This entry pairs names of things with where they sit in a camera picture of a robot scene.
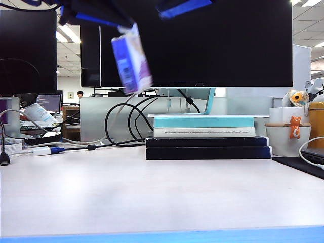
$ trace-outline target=desk surface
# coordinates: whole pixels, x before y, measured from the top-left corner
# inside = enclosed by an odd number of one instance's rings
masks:
[[[105,148],[24,155],[0,172],[2,237],[324,225],[324,180],[270,159]]]

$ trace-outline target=orange cat figurine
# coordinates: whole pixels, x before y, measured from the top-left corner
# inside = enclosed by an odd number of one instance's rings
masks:
[[[290,138],[300,138],[300,134],[299,134],[299,125],[300,125],[300,120],[302,118],[301,117],[295,117],[292,116],[291,120],[290,120],[290,134],[289,137]]]

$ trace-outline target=black book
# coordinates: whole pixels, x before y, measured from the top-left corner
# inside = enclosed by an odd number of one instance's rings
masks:
[[[267,137],[230,137],[230,138],[155,138],[148,132],[146,147],[237,147],[269,146]]]
[[[147,160],[264,159],[272,157],[271,146],[254,147],[146,147]]]

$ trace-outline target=ceiling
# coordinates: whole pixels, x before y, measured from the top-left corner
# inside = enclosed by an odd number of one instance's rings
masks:
[[[26,9],[50,8],[45,3],[42,3],[40,7],[33,7],[21,0],[1,0],[1,2]],[[297,45],[312,47],[311,71],[312,73],[323,72],[324,75],[324,47],[315,47],[324,42],[324,0],[313,7],[302,7],[305,2],[306,0],[301,0],[293,6],[293,42]],[[56,12],[57,20],[59,20],[60,12],[59,10]],[[80,27],[70,25],[69,27],[80,38]],[[57,41],[57,70],[60,72],[58,76],[80,77],[80,44],[74,43],[59,28],[58,32],[69,40],[67,43]]]

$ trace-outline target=mouse pad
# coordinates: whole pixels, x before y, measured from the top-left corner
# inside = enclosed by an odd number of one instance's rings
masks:
[[[319,167],[308,164],[299,157],[275,157],[272,160],[284,164],[286,166],[295,168],[297,170],[306,172],[310,175],[324,179],[324,170]]]

